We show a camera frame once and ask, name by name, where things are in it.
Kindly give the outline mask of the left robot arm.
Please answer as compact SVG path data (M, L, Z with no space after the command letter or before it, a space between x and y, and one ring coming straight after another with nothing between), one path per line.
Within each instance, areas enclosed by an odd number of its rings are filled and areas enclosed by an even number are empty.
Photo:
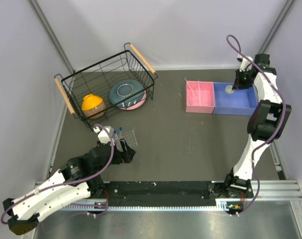
M91 196L100 197L105 190L101 174L111 164L130 163L136 151L125 140L121 149L112 143L98 143L88 153L71 158L50 178L31 192L3 201L7 221L1 223L15 235L33 230L40 222L61 208Z

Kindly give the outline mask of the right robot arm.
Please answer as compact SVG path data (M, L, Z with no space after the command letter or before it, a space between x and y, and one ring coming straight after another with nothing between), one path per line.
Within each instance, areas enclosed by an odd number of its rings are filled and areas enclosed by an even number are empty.
M248 121L246 147L223 184L225 194L230 197L250 190L255 166L269 145L281 136L292 111L278 91L277 72L270 67L268 54L257 54L254 58L238 55L237 60L241 65L232 88L255 88L258 104Z

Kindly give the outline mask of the clear pipette long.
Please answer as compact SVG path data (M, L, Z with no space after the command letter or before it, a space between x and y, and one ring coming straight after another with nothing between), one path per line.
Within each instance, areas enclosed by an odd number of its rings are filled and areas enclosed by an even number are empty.
M198 101L199 101L199 106L201 106L201 91L200 91L200 81L198 79Z

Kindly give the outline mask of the small white cup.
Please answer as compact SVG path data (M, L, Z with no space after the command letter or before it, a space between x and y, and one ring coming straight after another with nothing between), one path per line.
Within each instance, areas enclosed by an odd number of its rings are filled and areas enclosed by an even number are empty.
M233 94L234 90L233 90L233 88L232 88L231 85L227 85L227 86L225 87L225 92L226 92L227 94Z

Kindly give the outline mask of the blue capped tube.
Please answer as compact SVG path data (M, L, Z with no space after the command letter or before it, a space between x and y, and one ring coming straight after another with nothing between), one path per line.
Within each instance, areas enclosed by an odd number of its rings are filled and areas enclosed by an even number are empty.
M117 135L116 130L113 131L113 141L114 141L114 144L115 144L117 150L122 151L122 145L121 145L121 142L120 142L120 139Z
M119 147L120 147L121 150L123 150L122 142L121 142L121 140L122 140L122 127L119 128L119 131L118 131L117 135L118 135Z

